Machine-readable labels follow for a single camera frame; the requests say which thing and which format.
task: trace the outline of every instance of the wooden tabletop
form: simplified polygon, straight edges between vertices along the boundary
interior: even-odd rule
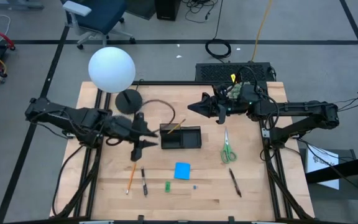
[[[186,118],[182,126],[201,126],[203,146],[201,149],[162,150],[159,145],[145,148],[142,158],[137,161],[131,190],[126,195],[134,164],[130,160],[133,146],[126,142],[114,147],[104,145],[92,219],[136,220],[138,215],[144,215],[145,220],[226,221],[228,216],[234,216],[236,221],[274,220],[266,166],[259,158],[262,139],[258,123],[243,114],[227,117],[224,124],[218,125],[214,118],[208,119],[188,110],[187,105],[199,101],[202,92],[213,95],[210,86],[142,85],[138,91],[144,101],[161,99],[172,104],[177,113],[174,123]],[[91,82],[84,82],[77,108],[92,108],[96,92],[97,88]],[[268,83],[268,92],[277,102],[287,100],[283,83]],[[110,105],[113,113],[117,114],[115,96],[112,95]],[[142,111],[151,130],[158,129],[160,123],[167,123],[172,117],[170,108],[160,103],[145,105]],[[280,117],[277,126],[284,127],[291,122],[289,117]],[[221,160],[225,128],[230,145],[237,154],[237,161],[229,164]],[[148,139],[160,142],[160,138]],[[288,140],[286,146],[298,150],[295,140]],[[78,142],[69,140],[65,159],[77,148]],[[56,201],[57,211],[65,206],[77,190],[84,153],[85,150],[78,153],[63,171]],[[313,216],[300,156],[287,149],[282,149],[281,153],[289,191],[305,211]],[[173,178],[177,162],[191,165],[190,180]],[[141,166],[145,169],[149,190],[147,197],[143,195]],[[242,198],[236,194],[229,167],[236,176]],[[171,182],[170,193],[165,193],[166,181]],[[84,194],[82,214],[85,214],[87,198],[88,192]],[[285,217],[279,190],[278,198],[281,216]]]

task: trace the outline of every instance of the concrete floor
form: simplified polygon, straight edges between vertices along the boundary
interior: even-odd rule
[[[358,0],[346,1],[358,26]],[[267,0],[224,1],[218,38],[255,39]],[[65,15],[60,1],[43,1],[43,11],[4,11],[11,17],[8,36],[13,40],[58,40]],[[126,23],[117,25],[137,40],[211,39],[218,21],[218,9],[209,21],[194,24],[184,20],[181,6],[177,21],[160,21],[154,15],[146,21],[125,14]],[[0,17],[0,31],[7,20]],[[69,40],[78,37],[71,30]],[[111,36],[111,39],[122,39]],[[261,35],[262,40],[357,40],[339,0],[274,1]],[[195,64],[218,62],[202,44],[118,45],[131,55],[136,79],[194,80]],[[253,45],[232,45],[229,60],[250,60]],[[0,205],[20,153],[29,123],[24,110],[30,98],[40,95],[57,45],[18,45],[8,52],[7,82],[0,85]],[[65,45],[57,65],[48,98],[75,106],[81,82],[89,80],[87,64],[100,45]],[[357,96],[358,45],[260,45],[256,62],[270,62],[277,80],[284,82],[290,101],[339,101]],[[332,131],[315,130],[305,139],[322,148],[354,149],[358,156],[358,108],[340,114],[341,125]],[[47,218],[62,164],[66,142],[37,128],[5,222]],[[313,199],[316,217],[336,222],[358,222],[358,202]]]

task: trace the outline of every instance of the green scissors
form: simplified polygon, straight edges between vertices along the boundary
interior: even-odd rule
[[[234,162],[237,160],[237,155],[231,150],[231,146],[229,144],[229,137],[227,136],[227,129],[224,130],[224,146],[221,153],[222,161],[225,164],[229,162]]]

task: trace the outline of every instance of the white sphere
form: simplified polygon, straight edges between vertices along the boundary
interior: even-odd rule
[[[134,61],[127,52],[116,47],[104,47],[92,55],[88,65],[92,82],[102,91],[118,93],[135,79]]]

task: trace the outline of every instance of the blue sticky note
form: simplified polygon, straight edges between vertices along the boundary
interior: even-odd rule
[[[175,166],[175,178],[189,180],[190,179],[190,164],[184,162],[177,162]]]

